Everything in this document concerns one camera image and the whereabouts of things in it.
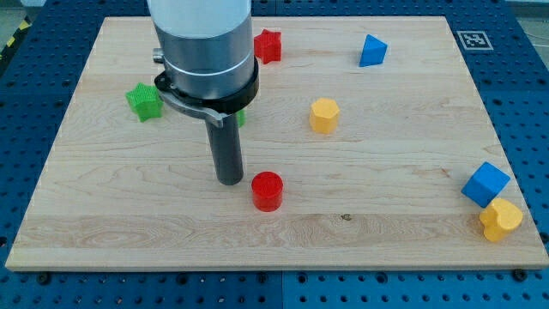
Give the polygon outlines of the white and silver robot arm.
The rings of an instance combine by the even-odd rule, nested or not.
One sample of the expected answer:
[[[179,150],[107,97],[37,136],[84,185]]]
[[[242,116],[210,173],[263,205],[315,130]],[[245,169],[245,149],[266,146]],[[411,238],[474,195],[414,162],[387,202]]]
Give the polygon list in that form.
[[[148,0],[165,71],[160,98],[217,128],[258,89],[250,0]]]

